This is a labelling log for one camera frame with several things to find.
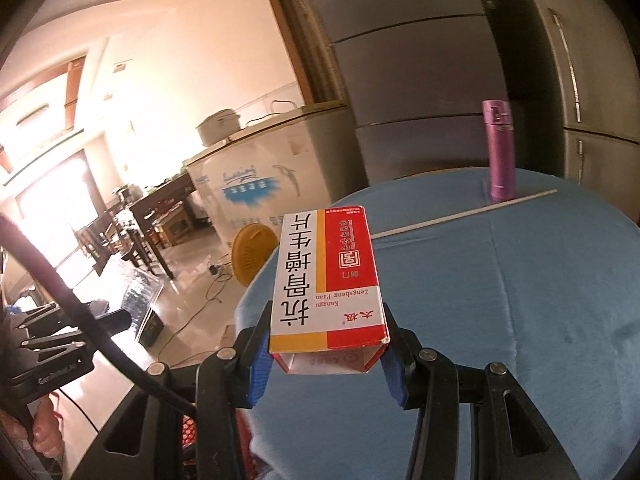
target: chest freezer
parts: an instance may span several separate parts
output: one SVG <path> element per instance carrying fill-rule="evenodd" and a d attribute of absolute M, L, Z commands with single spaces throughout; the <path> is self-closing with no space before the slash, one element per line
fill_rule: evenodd
<path fill-rule="evenodd" d="M 185 161 L 224 243 L 261 223 L 280 237 L 286 213 L 327 208 L 368 186 L 351 109 L 303 106 L 245 128 Z"/>

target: white stick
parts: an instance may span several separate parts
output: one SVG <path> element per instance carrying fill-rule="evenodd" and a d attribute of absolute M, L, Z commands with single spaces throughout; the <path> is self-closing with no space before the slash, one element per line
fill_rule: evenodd
<path fill-rule="evenodd" d="M 470 211 L 463 211 L 462 213 L 455 213 L 454 215 L 434 218 L 433 220 L 427 220 L 426 222 L 420 222 L 419 224 L 411 224 L 404 227 L 399 227 L 397 229 L 389 229 L 389 231 L 382 231 L 381 233 L 375 233 L 371 235 L 371 239 L 376 240 L 377 238 L 397 235 L 398 233 L 413 231 L 414 229 L 420 229 L 422 227 L 428 227 L 430 225 L 442 224 L 443 222 L 450 222 L 452 220 L 457 220 L 458 218 L 464 218 L 465 216 L 471 216 L 471 215 L 476 215 L 478 213 L 484 213 L 485 211 L 500 209 L 501 207 L 505 207 L 513 204 L 519 204 L 520 202 L 526 202 L 527 200 L 532 200 L 533 198 L 539 198 L 541 196 L 547 196 L 557 192 L 558 192 L 557 189 L 550 189 L 549 191 L 543 191 L 540 193 L 536 193 L 535 195 L 528 195 L 528 196 L 523 196 L 521 198 L 514 198 L 513 200 L 507 200 L 505 202 L 498 202 L 495 204 L 486 205 L 484 207 L 479 207 L 477 209 L 471 209 Z"/>

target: metal screw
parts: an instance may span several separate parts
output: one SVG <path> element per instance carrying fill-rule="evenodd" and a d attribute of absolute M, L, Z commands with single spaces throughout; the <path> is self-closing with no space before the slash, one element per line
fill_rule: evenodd
<path fill-rule="evenodd" d="M 234 357 L 236 357 L 236 350 L 231 347 L 225 347 L 218 350 L 218 353 L 216 355 L 218 356 L 218 359 L 222 359 L 223 361 L 229 361 Z"/>
<path fill-rule="evenodd" d="M 160 375 L 164 372 L 165 366 L 164 363 L 156 361 L 155 363 L 151 363 L 149 368 L 146 369 L 146 373 L 149 375 Z"/>
<path fill-rule="evenodd" d="M 418 352 L 418 357 L 423 361 L 431 362 L 438 358 L 438 353 L 431 348 L 423 348 Z"/>
<path fill-rule="evenodd" d="M 504 375 L 507 373 L 507 365 L 499 362 L 491 363 L 489 365 L 489 371 L 493 375 Z"/>

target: dining table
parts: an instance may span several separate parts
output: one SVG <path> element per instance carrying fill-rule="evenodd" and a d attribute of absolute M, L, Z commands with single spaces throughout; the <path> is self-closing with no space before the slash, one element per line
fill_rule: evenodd
<path fill-rule="evenodd" d="M 427 173 L 351 194 L 372 234 L 491 205 L 487 168 Z M 422 345 L 475 368 L 502 362 L 582 480 L 613 478 L 640 439 L 640 230 L 574 182 L 516 170 L 516 197 L 558 192 L 372 241 L 382 298 Z M 238 330 L 273 297 L 276 250 L 236 310 Z M 461 404 L 458 479 L 470 475 Z M 246 411 L 265 480 L 404 479 L 418 414 L 382 367 L 285 374 Z"/>
<path fill-rule="evenodd" d="M 170 280 L 173 280 L 175 276 L 162 257 L 158 244 L 152 238 L 151 233 L 154 232 L 154 221 L 180 202 L 182 202 L 185 212 L 193 221 L 195 216 L 187 198 L 195 190 L 193 180 L 191 180 L 189 173 L 185 171 L 156 187 L 146 196 L 127 207 L 140 228 L 144 241 L 156 256 L 162 270 Z"/>

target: pink thermos bottle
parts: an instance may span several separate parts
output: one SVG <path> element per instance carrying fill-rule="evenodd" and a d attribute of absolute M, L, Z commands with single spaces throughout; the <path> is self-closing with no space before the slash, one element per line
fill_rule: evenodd
<path fill-rule="evenodd" d="M 516 160 L 513 148 L 513 123 L 507 101 L 482 101 L 491 171 L 491 198 L 510 200 L 516 191 Z"/>

